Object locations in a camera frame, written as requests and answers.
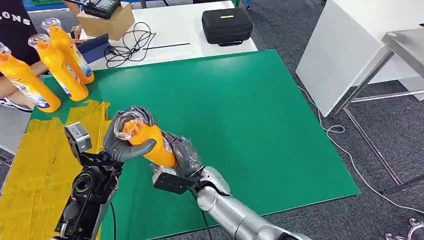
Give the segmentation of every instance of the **cable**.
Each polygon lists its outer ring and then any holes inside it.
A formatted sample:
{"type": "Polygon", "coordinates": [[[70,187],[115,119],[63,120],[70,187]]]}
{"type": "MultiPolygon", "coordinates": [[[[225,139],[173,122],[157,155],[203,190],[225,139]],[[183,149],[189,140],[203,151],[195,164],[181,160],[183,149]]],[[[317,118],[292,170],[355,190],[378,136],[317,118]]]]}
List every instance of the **cable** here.
{"type": "MultiPolygon", "coordinates": [[[[190,191],[191,195],[193,195],[194,200],[196,200],[196,194],[195,194],[194,189],[192,189],[191,187],[187,187],[187,189],[190,191]]],[[[209,224],[208,224],[208,221],[206,220],[205,213],[201,209],[200,209],[200,213],[201,213],[201,216],[203,218],[204,225],[206,226],[207,234],[209,235],[209,240],[213,240],[211,229],[209,228],[209,224]]]]}
{"type": "Polygon", "coordinates": [[[117,219],[115,216],[115,208],[112,204],[112,201],[110,201],[110,208],[112,209],[112,215],[113,215],[113,240],[117,240],[117,219]]]}
{"type": "Polygon", "coordinates": [[[349,156],[349,158],[350,158],[350,162],[352,163],[352,166],[353,166],[353,169],[355,170],[355,172],[358,174],[358,176],[360,177],[360,179],[365,183],[365,185],[369,188],[369,189],[371,189],[374,193],[376,193],[377,195],[379,195],[380,197],[382,197],[382,198],[384,198],[385,200],[387,200],[389,203],[391,203],[391,204],[393,204],[393,205],[395,205],[396,207],[399,207],[399,208],[401,208],[401,209],[408,209],[408,210],[412,210],[412,211],[415,211],[415,212],[417,212],[417,213],[420,213],[420,214],[423,214],[424,215],[424,211],[421,211],[421,210],[418,210],[418,209],[415,209],[415,208],[413,208],[413,207],[408,207],[408,206],[403,206],[403,205],[400,205],[400,204],[397,204],[397,203],[395,203],[394,201],[392,201],[392,200],[390,200],[389,198],[387,198],[386,196],[384,196],[383,194],[381,194],[381,193],[379,193],[377,190],[375,190],[370,184],[368,184],[368,182],[364,179],[364,177],[362,176],[362,174],[359,172],[359,170],[357,169],[357,167],[356,167],[356,165],[355,165],[355,162],[354,162],[354,158],[352,157],[352,155],[348,152],[348,151],[346,151],[343,147],[341,147],[339,144],[337,144],[331,137],[330,137],[330,135],[329,135],[329,133],[336,133],[336,134],[341,134],[341,133],[344,133],[345,132],[345,127],[344,126],[342,126],[342,125],[333,125],[333,126],[331,126],[331,127],[329,127],[329,128],[325,128],[325,127],[323,127],[323,123],[322,123],[322,120],[321,120],[321,114],[320,114],[320,109],[317,107],[317,105],[314,103],[314,101],[312,101],[312,99],[311,99],[311,97],[309,96],[309,94],[306,92],[306,90],[304,90],[303,88],[301,88],[300,86],[297,86],[297,88],[299,88],[302,92],[304,92],[305,94],[306,94],[306,96],[307,96],[307,99],[309,99],[309,101],[310,101],[310,103],[312,104],[312,105],[314,105],[315,107],[316,107],[316,109],[317,109],[317,112],[318,112],[318,119],[319,119],[319,125],[321,125],[321,128],[323,129],[323,130],[325,130],[326,131],[326,135],[327,135],[327,137],[328,137],[328,139],[330,139],[330,141],[336,146],[336,147],[338,147],[340,150],[342,150],[344,153],[346,153],[348,156],[349,156]]]}
{"type": "Polygon", "coordinates": [[[122,64],[126,63],[127,61],[131,62],[140,62],[143,61],[146,58],[147,51],[149,50],[149,45],[152,42],[153,38],[156,36],[156,32],[152,32],[149,25],[147,23],[139,21],[136,24],[134,24],[134,27],[131,31],[127,31],[122,36],[122,43],[123,46],[108,46],[104,50],[104,58],[106,59],[106,67],[109,69],[113,69],[116,67],[121,66],[122,64]],[[144,24],[148,28],[148,31],[146,30],[136,30],[136,27],[138,24],[144,24]],[[135,44],[133,47],[128,47],[125,36],[127,34],[131,34],[134,37],[135,44]],[[142,33],[140,37],[136,37],[136,33],[142,33]],[[145,48],[144,56],[140,59],[131,59],[135,53],[137,53],[140,50],[143,50],[145,48]],[[119,62],[116,65],[110,66],[110,62],[119,62]]]}

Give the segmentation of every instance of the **yellow tape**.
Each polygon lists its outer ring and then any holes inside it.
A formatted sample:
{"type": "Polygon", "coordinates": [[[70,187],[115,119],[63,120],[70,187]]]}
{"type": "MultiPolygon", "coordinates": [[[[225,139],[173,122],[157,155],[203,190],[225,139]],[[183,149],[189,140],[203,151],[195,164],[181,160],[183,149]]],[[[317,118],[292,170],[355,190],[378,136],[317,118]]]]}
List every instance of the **yellow tape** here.
{"type": "MultiPolygon", "coordinates": [[[[66,124],[81,122],[91,138],[89,152],[98,153],[110,124],[106,120],[110,104],[85,103],[69,110],[66,124]]],[[[58,118],[29,122],[0,198],[0,240],[49,240],[57,236],[54,229],[72,181],[82,169],[63,127],[58,118]]]]}

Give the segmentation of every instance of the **cardboard box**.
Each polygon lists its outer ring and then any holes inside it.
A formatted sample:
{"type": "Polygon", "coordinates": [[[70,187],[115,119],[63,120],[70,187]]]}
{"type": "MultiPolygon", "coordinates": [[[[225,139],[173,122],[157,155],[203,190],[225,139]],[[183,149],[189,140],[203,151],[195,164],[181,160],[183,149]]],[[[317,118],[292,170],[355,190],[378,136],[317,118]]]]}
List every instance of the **cardboard box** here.
{"type": "Polygon", "coordinates": [[[109,39],[118,41],[124,33],[128,31],[134,23],[133,10],[128,2],[121,2],[121,6],[116,9],[110,19],[103,19],[88,15],[81,11],[76,18],[84,29],[85,34],[91,37],[98,37],[109,34],[109,39]]]}

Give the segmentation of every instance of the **orange bottle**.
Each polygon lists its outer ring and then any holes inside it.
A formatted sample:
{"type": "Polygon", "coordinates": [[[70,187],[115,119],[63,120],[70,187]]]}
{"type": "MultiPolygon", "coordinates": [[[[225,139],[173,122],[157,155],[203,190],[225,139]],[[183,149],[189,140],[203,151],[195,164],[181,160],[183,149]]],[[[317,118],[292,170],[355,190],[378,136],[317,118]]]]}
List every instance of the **orange bottle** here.
{"type": "Polygon", "coordinates": [[[41,111],[53,113],[61,106],[59,98],[47,88],[25,62],[14,58],[0,42],[0,72],[8,78],[41,111]]]}
{"type": "Polygon", "coordinates": [[[51,17],[42,21],[41,26],[48,32],[51,44],[63,54],[66,62],[75,71],[81,83],[92,83],[94,81],[94,73],[71,37],[63,30],[61,21],[51,17]]]}
{"type": "Polygon", "coordinates": [[[117,138],[128,140],[133,146],[143,144],[149,139],[156,140],[154,148],[144,157],[159,166],[168,168],[177,166],[171,146],[162,136],[159,127],[145,124],[143,116],[137,111],[126,112],[119,116],[113,126],[113,132],[117,138]]]}
{"type": "Polygon", "coordinates": [[[41,61],[53,74],[65,93],[73,101],[81,101],[89,95],[86,86],[65,61],[64,56],[50,45],[50,38],[46,34],[35,34],[28,39],[28,44],[37,50],[41,61]]]}

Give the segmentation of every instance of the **robotic hand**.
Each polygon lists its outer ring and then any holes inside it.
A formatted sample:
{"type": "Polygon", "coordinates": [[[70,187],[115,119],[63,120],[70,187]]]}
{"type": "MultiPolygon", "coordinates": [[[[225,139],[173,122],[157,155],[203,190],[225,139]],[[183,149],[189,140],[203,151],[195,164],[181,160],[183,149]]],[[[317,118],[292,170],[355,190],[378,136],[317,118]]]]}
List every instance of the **robotic hand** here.
{"type": "Polygon", "coordinates": [[[143,156],[149,153],[156,145],[155,139],[148,139],[141,145],[133,146],[127,140],[121,140],[115,136],[114,127],[117,119],[125,112],[131,112],[137,110],[143,117],[144,123],[152,126],[157,125],[155,117],[142,106],[132,106],[125,111],[118,111],[110,121],[110,125],[107,128],[106,134],[103,138],[103,149],[107,152],[112,159],[117,162],[125,163],[126,161],[143,156]]]}
{"type": "MultiPolygon", "coordinates": [[[[133,110],[142,114],[145,124],[157,124],[146,108],[127,109],[133,110]]],[[[114,134],[114,125],[123,113],[119,111],[113,117],[103,139],[103,151],[98,154],[85,152],[91,148],[91,141],[79,122],[65,127],[71,150],[83,169],[72,184],[70,197],[55,229],[59,236],[54,239],[94,240],[118,189],[123,164],[149,153],[157,144],[156,140],[148,139],[133,146],[126,140],[118,139],[114,134]]],[[[161,133],[172,148],[177,166],[169,168],[152,163],[153,187],[176,194],[190,190],[199,208],[210,214],[233,239],[311,240],[300,233],[272,225],[235,199],[224,177],[215,168],[202,164],[190,140],[169,132],[161,133]]]]}

